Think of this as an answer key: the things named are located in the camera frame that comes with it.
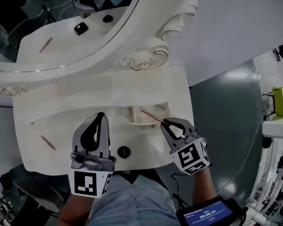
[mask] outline mirror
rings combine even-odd
[[[0,0],[0,61],[11,62],[0,72],[46,71],[89,57],[118,33],[137,2]]]

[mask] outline white floor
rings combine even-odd
[[[283,60],[276,60],[272,51],[268,51],[254,58],[255,67],[260,81],[262,94],[272,92],[273,87],[283,87]],[[263,96],[263,107],[269,114],[273,109],[273,100],[271,97]]]

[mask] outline chair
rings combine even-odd
[[[41,206],[57,214],[60,213],[70,193],[69,191],[63,198],[58,190],[32,177],[16,179],[14,184],[21,191],[34,198]]]
[[[276,114],[273,118],[273,121],[283,119],[283,88],[273,87],[273,94],[263,94],[263,96],[269,96],[273,98],[274,109],[273,111],[266,115],[270,116],[272,114]]]
[[[17,48],[20,46],[21,40],[25,36],[43,27],[46,22],[48,22],[48,15],[44,10],[42,10],[36,17],[26,19],[15,27],[8,35],[7,40],[11,45]]]

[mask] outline person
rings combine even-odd
[[[194,176],[193,204],[216,197],[209,167]],[[178,226],[174,203],[154,169],[113,174],[99,199],[73,195],[60,212],[58,226]]]
[[[26,13],[15,3],[15,0],[0,0],[0,24],[7,33],[22,21],[28,19]]]

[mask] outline white cable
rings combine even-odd
[[[219,193],[222,189],[224,189],[233,179],[234,179],[234,177],[241,171],[241,169],[243,168],[243,166],[244,166],[244,164],[245,164],[245,161],[246,161],[246,159],[249,157],[249,154],[250,154],[250,150],[251,150],[251,148],[253,147],[253,144],[254,144],[254,141],[255,141],[255,138],[256,138],[256,135],[257,135],[257,132],[258,132],[258,129],[259,129],[259,126],[260,126],[260,123],[261,123],[261,121],[263,120],[263,118],[264,118],[264,116],[262,117],[262,119],[259,121],[259,123],[258,123],[258,126],[257,126],[257,130],[256,130],[256,133],[255,133],[255,136],[254,136],[254,138],[253,138],[253,141],[252,141],[252,143],[251,143],[251,145],[250,145],[250,149],[249,149],[249,152],[247,153],[247,156],[246,156],[246,158],[244,159],[244,161],[243,161],[243,164],[242,164],[242,166],[240,167],[240,169],[236,172],[236,174],[221,188],[221,189],[219,189],[218,191],[217,191],[217,193]]]
[[[64,19],[66,19],[66,18],[61,18],[61,15],[62,15],[62,13],[64,12],[64,10],[66,10],[67,8],[64,8],[64,9],[62,10],[62,12],[60,13],[60,16],[58,17],[59,20],[64,20]]]
[[[62,4],[62,5],[56,6],[56,7],[54,7],[54,8],[62,7],[62,6],[66,5],[66,4],[69,3],[69,2],[72,2],[72,0],[69,0],[68,2],[66,2],[66,3],[64,3],[64,4]]]

